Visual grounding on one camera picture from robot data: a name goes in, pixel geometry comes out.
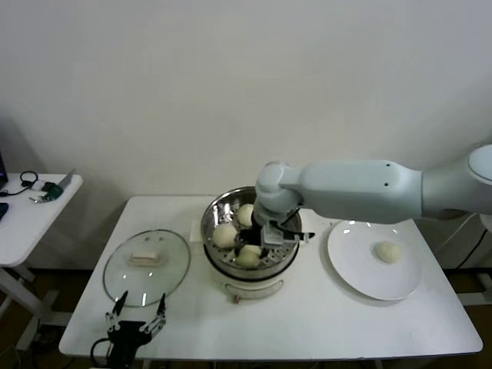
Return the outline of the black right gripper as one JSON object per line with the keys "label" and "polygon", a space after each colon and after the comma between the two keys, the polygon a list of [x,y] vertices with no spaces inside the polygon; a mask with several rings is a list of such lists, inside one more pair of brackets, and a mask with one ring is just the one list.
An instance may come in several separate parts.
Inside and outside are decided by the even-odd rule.
{"label": "black right gripper", "polygon": [[261,241],[261,226],[256,222],[254,217],[251,218],[252,226],[241,228],[236,235],[234,243],[234,258],[237,258],[243,247],[246,245],[258,246],[261,249],[260,261],[268,262],[270,249],[264,248]]}

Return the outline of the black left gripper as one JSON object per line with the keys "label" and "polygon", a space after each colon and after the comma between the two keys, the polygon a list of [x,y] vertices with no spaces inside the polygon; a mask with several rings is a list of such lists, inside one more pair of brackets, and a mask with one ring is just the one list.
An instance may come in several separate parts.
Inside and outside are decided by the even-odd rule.
{"label": "black left gripper", "polygon": [[149,334],[158,334],[166,325],[166,293],[163,293],[155,317],[143,321],[120,321],[120,314],[125,306],[128,292],[116,298],[111,312],[105,314],[108,338],[112,343],[108,356],[109,365],[133,365],[138,349],[149,343]]}

